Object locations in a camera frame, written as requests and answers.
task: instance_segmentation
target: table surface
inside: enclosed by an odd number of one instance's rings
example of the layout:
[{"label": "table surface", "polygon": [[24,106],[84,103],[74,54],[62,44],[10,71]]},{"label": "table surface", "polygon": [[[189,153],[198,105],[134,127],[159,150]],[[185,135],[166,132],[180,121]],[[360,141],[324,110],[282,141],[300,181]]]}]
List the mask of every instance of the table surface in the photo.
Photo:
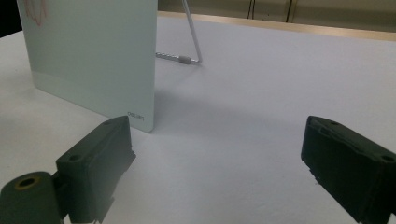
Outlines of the table surface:
[{"label": "table surface", "polygon": [[[194,56],[185,20],[157,50]],[[155,128],[105,223],[355,223],[300,159],[309,115],[396,150],[396,42],[197,21],[204,64],[156,61]],[[34,87],[23,34],[0,39],[0,186],[106,120]]]}]

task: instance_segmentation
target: whiteboard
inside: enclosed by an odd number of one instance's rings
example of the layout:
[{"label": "whiteboard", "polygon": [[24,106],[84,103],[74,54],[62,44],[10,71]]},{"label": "whiteboard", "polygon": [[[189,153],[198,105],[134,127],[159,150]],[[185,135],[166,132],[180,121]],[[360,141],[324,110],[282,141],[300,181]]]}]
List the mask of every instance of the whiteboard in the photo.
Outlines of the whiteboard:
[{"label": "whiteboard", "polygon": [[37,88],[152,130],[157,0],[18,0],[18,7]]}]

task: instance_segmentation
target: wooden trim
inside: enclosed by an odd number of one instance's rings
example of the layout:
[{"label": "wooden trim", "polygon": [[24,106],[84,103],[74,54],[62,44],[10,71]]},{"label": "wooden trim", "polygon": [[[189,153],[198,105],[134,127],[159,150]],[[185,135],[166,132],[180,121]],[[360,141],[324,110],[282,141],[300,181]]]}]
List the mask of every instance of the wooden trim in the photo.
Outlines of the wooden trim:
[{"label": "wooden trim", "polygon": [[[179,12],[164,12],[159,11],[158,15],[161,17],[169,18],[186,18],[184,13]],[[366,31],[366,30],[354,30],[346,28],[335,28],[326,26],[315,26],[305,25],[296,23],[285,23],[278,21],[255,21],[231,17],[219,17],[219,16],[206,16],[206,15],[192,15],[192,18],[196,21],[211,21],[233,25],[244,25],[251,27],[267,28],[274,30],[302,32],[316,35],[332,35],[342,37],[355,37],[364,39],[375,39],[375,40],[388,40],[396,41],[396,33],[378,32],[378,31]]]}]

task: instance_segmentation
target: black plastic part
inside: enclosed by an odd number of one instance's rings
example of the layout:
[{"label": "black plastic part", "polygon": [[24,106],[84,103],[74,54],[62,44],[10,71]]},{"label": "black plastic part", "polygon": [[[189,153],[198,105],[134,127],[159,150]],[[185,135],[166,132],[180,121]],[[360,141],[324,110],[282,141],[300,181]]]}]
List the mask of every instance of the black plastic part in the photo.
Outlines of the black plastic part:
[{"label": "black plastic part", "polygon": [[388,223],[395,210],[394,153],[337,122],[309,117],[302,160],[357,222]]},{"label": "black plastic part", "polygon": [[125,116],[102,123],[56,161],[60,181],[69,189],[62,200],[71,222],[103,221],[120,177],[135,158],[131,147]]},{"label": "black plastic part", "polygon": [[59,224],[60,221],[50,174],[22,175],[2,188],[1,224]]}]

